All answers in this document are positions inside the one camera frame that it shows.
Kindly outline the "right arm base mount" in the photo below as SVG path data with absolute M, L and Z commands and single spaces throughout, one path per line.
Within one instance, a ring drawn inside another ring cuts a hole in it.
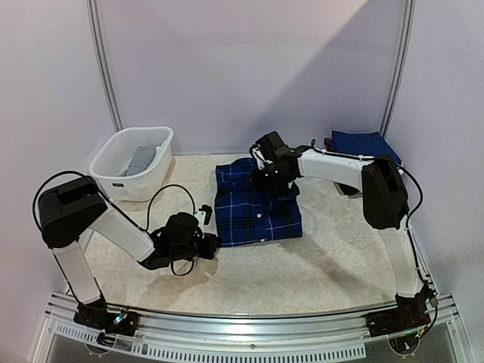
M 400 356 L 414 354 L 438 317 L 436 292 L 426 286 L 412 298 L 396 295 L 396 307 L 364 315 L 370 337 L 387 337 L 391 350 Z

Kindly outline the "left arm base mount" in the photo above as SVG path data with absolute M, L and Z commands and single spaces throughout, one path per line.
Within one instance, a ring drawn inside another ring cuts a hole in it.
M 100 331 L 95 341 L 98 345 L 113 347 L 116 337 L 133 337 L 138 328 L 140 315 L 128 309 L 113 312 L 107 303 L 99 299 L 90 304 L 79 303 L 73 321 Z

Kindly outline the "blue plaid shirt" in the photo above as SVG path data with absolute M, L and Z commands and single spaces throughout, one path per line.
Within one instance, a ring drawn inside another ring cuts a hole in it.
M 256 161 L 244 157 L 215 169 L 215 217 L 223 247 L 302 237 L 303 224 L 292 182 L 281 191 L 259 184 Z

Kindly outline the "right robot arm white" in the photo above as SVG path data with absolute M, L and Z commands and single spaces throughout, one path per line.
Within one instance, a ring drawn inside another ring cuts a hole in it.
M 342 154 L 314 144 L 289 147 L 276 131 L 262 136 L 249 152 L 257 163 L 257 183 L 268 188 L 282 188 L 298 178 L 320 178 L 360 192 L 365 221 L 384 242 L 396 279 L 396 299 L 401 305 L 392 311 L 391 323 L 406 330 L 419 319 L 417 303 L 435 294 L 419 267 L 410 227 L 415 211 L 408 205 L 402 164 L 388 154 Z

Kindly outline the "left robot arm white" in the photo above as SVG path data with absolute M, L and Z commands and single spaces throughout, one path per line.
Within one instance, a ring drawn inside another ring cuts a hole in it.
M 148 271 L 173 268 L 181 260 L 216 257 L 221 239 L 205 230 L 212 215 L 210 206 L 176 213 L 164 226 L 149 231 L 110 200 L 92 177 L 70 174 L 73 179 L 63 184 L 39 187 L 33 198 L 33 218 L 73 297 L 84 305 L 84 317 L 96 328 L 107 327 L 113 317 L 110 308 L 100 302 L 103 293 L 85 257 L 92 233 Z

